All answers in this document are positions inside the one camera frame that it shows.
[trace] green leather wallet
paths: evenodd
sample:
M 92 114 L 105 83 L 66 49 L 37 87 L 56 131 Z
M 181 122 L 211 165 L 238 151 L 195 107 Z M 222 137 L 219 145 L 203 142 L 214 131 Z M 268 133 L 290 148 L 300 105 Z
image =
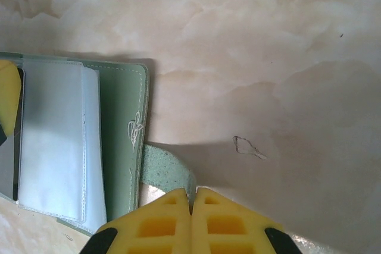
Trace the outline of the green leather wallet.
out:
M 16 62 L 82 63 L 99 73 L 101 151 L 107 221 L 138 207 L 149 77 L 142 64 L 0 52 Z

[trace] marble surface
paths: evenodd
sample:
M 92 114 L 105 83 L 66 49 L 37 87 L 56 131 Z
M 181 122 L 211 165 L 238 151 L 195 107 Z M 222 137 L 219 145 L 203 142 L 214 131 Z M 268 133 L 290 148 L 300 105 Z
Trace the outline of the marble surface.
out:
M 151 59 L 147 141 L 300 236 L 379 253 L 380 15 L 380 0 L 0 0 L 0 49 Z M 86 241 L 0 210 L 3 253 Z

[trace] beige marble countertop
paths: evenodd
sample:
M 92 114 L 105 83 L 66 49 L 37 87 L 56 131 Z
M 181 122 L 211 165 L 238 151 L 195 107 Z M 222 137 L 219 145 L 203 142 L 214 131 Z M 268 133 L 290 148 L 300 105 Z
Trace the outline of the beige marble countertop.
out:
M 380 0 L 0 0 L 0 50 L 152 59 L 147 141 L 294 233 L 379 253 L 380 15 Z M 0 210 L 1 253 L 86 241 Z

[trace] wallet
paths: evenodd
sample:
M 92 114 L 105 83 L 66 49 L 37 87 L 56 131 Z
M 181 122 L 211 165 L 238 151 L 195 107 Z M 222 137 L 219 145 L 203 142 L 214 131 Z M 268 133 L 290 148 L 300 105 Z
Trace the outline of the wallet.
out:
M 16 63 L 24 79 L 21 130 L 0 146 L 1 196 L 86 234 L 135 210 L 146 67 L 6 52 L 0 58 Z

